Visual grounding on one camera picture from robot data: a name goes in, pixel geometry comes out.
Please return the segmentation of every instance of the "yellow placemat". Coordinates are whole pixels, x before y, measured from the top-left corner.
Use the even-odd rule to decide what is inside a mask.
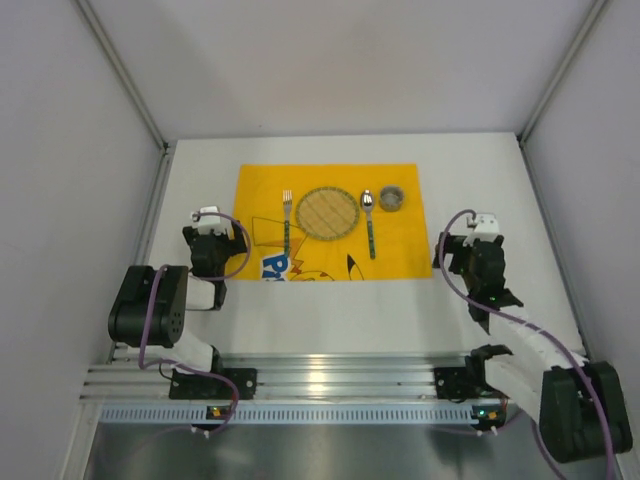
[[[404,190],[402,208],[393,213],[379,206],[385,185]],[[314,188],[338,187],[360,202],[365,189],[376,195],[373,230],[376,258],[369,258],[364,212],[356,227],[338,240],[323,241],[296,226],[295,209]],[[293,191],[289,257],[284,255],[282,191]],[[245,280],[392,280],[431,277],[418,170],[415,165],[244,165],[240,170],[235,218],[247,227],[252,255],[236,277]],[[241,256],[227,262],[227,273],[241,263]]]

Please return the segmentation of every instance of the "fork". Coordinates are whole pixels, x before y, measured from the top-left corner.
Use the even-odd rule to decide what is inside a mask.
[[[293,205],[293,192],[282,191],[282,205],[284,206],[284,253],[289,255],[289,219],[291,218],[291,206]]]

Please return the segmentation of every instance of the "white bracket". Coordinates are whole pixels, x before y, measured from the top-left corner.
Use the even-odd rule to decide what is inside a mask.
[[[503,313],[528,321],[524,308],[506,307]],[[499,355],[485,362],[488,385],[512,398],[536,422],[540,418],[540,396],[544,373],[552,367],[572,368],[569,360],[551,341],[526,325],[492,315],[489,320],[493,345],[506,346],[513,355]],[[578,365],[587,360],[573,353]]]
[[[231,230],[231,222],[226,218],[216,215],[203,215],[204,213],[219,213],[220,210],[215,205],[211,207],[202,207],[197,212],[191,212],[191,220],[193,228],[198,230],[200,235],[228,235]]]
[[[500,225],[493,213],[478,213],[475,218],[468,217],[467,227],[473,231],[465,238],[465,247],[470,247],[476,240],[493,242],[500,235]]]
[[[189,275],[187,279],[187,310],[211,310],[215,302],[213,283]]]

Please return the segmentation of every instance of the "metal floor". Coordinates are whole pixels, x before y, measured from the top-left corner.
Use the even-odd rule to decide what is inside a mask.
[[[431,427],[234,426],[206,440],[173,431],[126,458],[162,425],[103,424],[85,480],[391,480],[555,478],[536,450],[529,420],[497,437]],[[561,467],[568,479],[602,479],[598,459]]]

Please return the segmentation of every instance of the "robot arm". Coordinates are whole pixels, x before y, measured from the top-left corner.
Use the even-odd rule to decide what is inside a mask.
[[[109,336],[139,352],[148,328],[145,351],[159,360],[146,365],[174,366],[170,399],[229,399],[233,395],[236,401],[251,399],[257,370],[224,368],[218,350],[198,339],[184,323],[186,310],[222,307],[227,291],[224,280],[249,259],[250,245],[245,243],[249,235],[217,207],[201,208],[191,219],[193,226],[184,227],[182,233],[191,250],[192,268],[165,266],[158,272],[150,266],[129,267],[109,314]],[[229,221],[233,239],[229,237]],[[240,253],[247,253],[244,263],[225,275],[227,260]]]
[[[451,254],[449,272],[462,276],[467,298],[494,311],[528,322],[523,303],[505,288],[505,260],[498,221],[478,214],[467,226],[467,236],[441,235],[438,252]],[[526,325],[496,318],[469,303],[469,314],[489,335],[491,344],[473,350],[465,358],[465,382],[476,390],[501,393],[513,399],[535,422],[549,453],[559,462],[581,460],[605,453],[592,398],[572,362],[556,345]],[[615,369],[607,362],[590,363],[570,352],[591,381],[603,405],[614,451],[633,445],[624,396]]]

